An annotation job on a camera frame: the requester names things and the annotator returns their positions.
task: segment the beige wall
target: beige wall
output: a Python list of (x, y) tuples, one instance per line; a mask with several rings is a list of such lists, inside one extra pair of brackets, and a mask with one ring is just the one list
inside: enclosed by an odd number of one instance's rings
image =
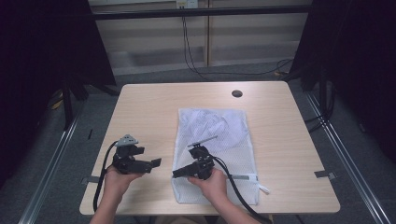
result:
[[(92, 11), (176, 8), (176, 1), (156, 1), (92, 6)], [(310, 0), (199, 0), (199, 7), (265, 7), (310, 3)], [(191, 52), (197, 66), (271, 62), (293, 57), (305, 20), (304, 13), (186, 18)], [(97, 25), (115, 74), (187, 67), (183, 56), (181, 18), (98, 21)], [(128, 55), (129, 59), (123, 60), (122, 55)]]

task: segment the power outlet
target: power outlet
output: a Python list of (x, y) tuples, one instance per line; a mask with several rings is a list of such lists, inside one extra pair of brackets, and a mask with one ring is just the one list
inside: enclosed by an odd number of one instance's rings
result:
[(176, 0), (176, 8), (187, 8), (187, 0)]
[(198, 8), (198, 0), (187, 0), (187, 8)]
[(198, 8), (198, 0), (176, 0), (176, 8)]

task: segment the white mesh bag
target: white mesh bag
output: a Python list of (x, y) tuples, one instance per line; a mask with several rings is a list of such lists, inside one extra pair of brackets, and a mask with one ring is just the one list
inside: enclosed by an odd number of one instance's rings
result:
[[(194, 162), (189, 152), (192, 147), (189, 145), (217, 136), (201, 146), (206, 147), (213, 156), (224, 160), (242, 197), (248, 204), (257, 204), (259, 182), (245, 112), (235, 109), (182, 108), (178, 114), (173, 170)], [(216, 162), (215, 164), (216, 168), (222, 170)], [(185, 177), (172, 178), (172, 186), (178, 203), (209, 203), (201, 190)], [(227, 194), (233, 203), (241, 204), (229, 180)]]

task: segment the wooden table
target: wooden table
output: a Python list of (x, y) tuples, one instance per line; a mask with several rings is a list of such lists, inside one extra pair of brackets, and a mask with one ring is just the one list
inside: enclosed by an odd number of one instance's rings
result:
[[(232, 96), (240, 90), (242, 97)], [(160, 167), (134, 181), (118, 209), (124, 215), (215, 215), (211, 205), (179, 204), (171, 186), (172, 164), (180, 108), (235, 108), (245, 110), (261, 184), (252, 206), (258, 213), (335, 213), (340, 204), (328, 178), (316, 178), (324, 170), (299, 109), (285, 82), (208, 82), (133, 84), (123, 87), (92, 175), (99, 176), (108, 147), (125, 134), (145, 147), (137, 160), (163, 158)], [(107, 164), (115, 148), (110, 152)], [(89, 183), (80, 205), (93, 214), (97, 184)]]

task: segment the black wire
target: black wire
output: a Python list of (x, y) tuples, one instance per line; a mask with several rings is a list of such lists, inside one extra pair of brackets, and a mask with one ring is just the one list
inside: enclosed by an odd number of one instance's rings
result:
[(113, 144), (111, 144), (111, 146), (108, 148), (106, 155), (105, 155), (105, 159), (103, 161), (102, 171), (100, 173), (98, 186), (96, 187), (95, 196), (93, 197), (93, 211), (94, 212), (96, 212), (96, 210), (98, 208), (98, 198), (99, 198), (100, 190), (102, 189), (103, 180), (105, 179), (107, 157), (108, 157), (108, 154), (110, 153), (111, 148), (113, 148), (117, 142), (118, 141), (113, 142)]
[(332, 84), (332, 95), (331, 95), (331, 98), (330, 98), (329, 105), (327, 106), (326, 113), (324, 113), (324, 114), (322, 113), (321, 115), (319, 115), (319, 116), (317, 116), (315, 118), (308, 119), (308, 120), (304, 121), (305, 123), (308, 123), (308, 122), (311, 122), (311, 121), (313, 121), (315, 119), (322, 119), (317, 125), (315, 125), (314, 127), (312, 127), (311, 129), (308, 130), (310, 133), (316, 131), (322, 125), (324, 125), (324, 124), (329, 122), (330, 117), (332, 116), (332, 113), (334, 111), (335, 94), (336, 94), (336, 90), (335, 90), (334, 85)]
[(221, 168), (223, 168), (223, 170), (225, 171), (225, 173), (226, 173), (227, 176), (228, 176), (228, 179), (229, 179), (230, 182), (231, 182), (231, 185), (233, 186), (233, 191), (235, 191), (235, 194), (236, 194), (236, 196), (238, 197), (239, 201), (242, 203), (242, 205), (244, 205), (244, 207), (249, 211), (249, 213), (250, 213), (251, 215), (253, 215), (255, 218), (257, 218), (257, 219), (259, 219), (259, 220), (261, 220), (261, 221), (264, 221), (264, 222), (266, 222), (266, 223), (272, 224), (273, 222), (271, 221), (271, 219), (259, 215), (256, 211), (253, 210), (253, 208), (251, 208), (251, 207), (248, 205), (248, 203), (245, 201), (245, 199), (242, 197), (241, 193), (239, 192), (238, 187), (236, 186), (235, 182), (233, 181), (233, 176), (230, 174), (230, 172), (229, 172), (229, 170), (228, 170), (227, 165), (225, 164), (225, 162), (224, 162), (222, 159), (220, 159), (219, 157), (212, 156), (210, 153), (206, 153), (206, 152), (204, 152), (204, 153), (205, 153), (207, 156), (209, 156), (209, 158), (211, 158), (211, 159), (213, 159), (214, 161), (216, 161), (216, 162), (221, 166)]
[(139, 221), (139, 219), (137, 217), (133, 217), (133, 218), (134, 218), (134, 222), (135, 223), (140, 224), (140, 221)]
[(296, 215), (296, 217), (300, 221), (301, 224), (304, 224), (303, 219), (299, 215)]
[[(269, 71), (266, 71), (266, 72), (261, 72), (261, 73), (229, 73), (229, 72), (204, 72), (204, 73), (202, 73), (202, 72), (199, 72), (198, 69), (195, 67), (195, 64), (194, 64), (193, 59), (192, 59), (192, 56), (191, 56), (190, 41), (189, 41), (189, 36), (188, 36), (188, 34), (187, 34), (187, 23), (186, 23), (186, 18), (185, 18), (185, 17), (182, 17), (182, 20), (183, 20), (183, 35), (184, 35), (184, 60), (185, 60), (185, 62), (186, 62), (186, 65), (189, 67), (189, 69), (190, 69), (193, 73), (198, 74), (201, 78), (203, 78), (203, 79), (205, 79), (205, 80), (214, 81), (214, 80), (209, 79), (209, 78), (207, 78), (207, 77), (203, 77), (202, 75), (239, 75), (239, 76), (259, 76), (259, 75), (265, 75), (265, 74), (268, 74), (268, 73), (273, 73), (273, 72), (279, 71), (279, 69), (280, 69), (281, 67), (284, 67), (284, 66), (286, 66), (288, 63), (290, 63), (290, 62), (293, 61), (293, 59), (283, 59), (283, 60), (280, 60), (279, 62), (276, 63), (276, 68), (275, 68), (275, 69), (272, 69), (272, 70), (269, 70)], [(188, 63), (188, 60), (187, 60), (187, 52), (186, 52), (186, 51), (188, 51), (189, 54), (190, 54), (190, 60), (191, 60), (192, 67), (190, 67), (190, 64)]]

